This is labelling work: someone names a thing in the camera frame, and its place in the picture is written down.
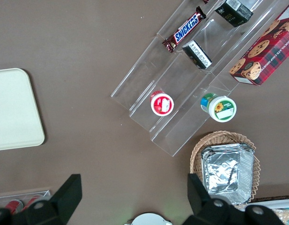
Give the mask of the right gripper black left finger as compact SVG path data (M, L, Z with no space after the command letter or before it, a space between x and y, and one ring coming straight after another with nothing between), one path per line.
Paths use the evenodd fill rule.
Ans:
M33 202L13 216L13 225L66 225L82 199L80 174L72 174L49 199Z

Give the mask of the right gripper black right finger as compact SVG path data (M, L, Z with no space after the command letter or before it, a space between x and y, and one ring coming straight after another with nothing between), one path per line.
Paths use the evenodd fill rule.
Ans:
M189 173L187 177L188 200L193 211L185 225L245 225L245 214L221 198L212 198L199 177Z

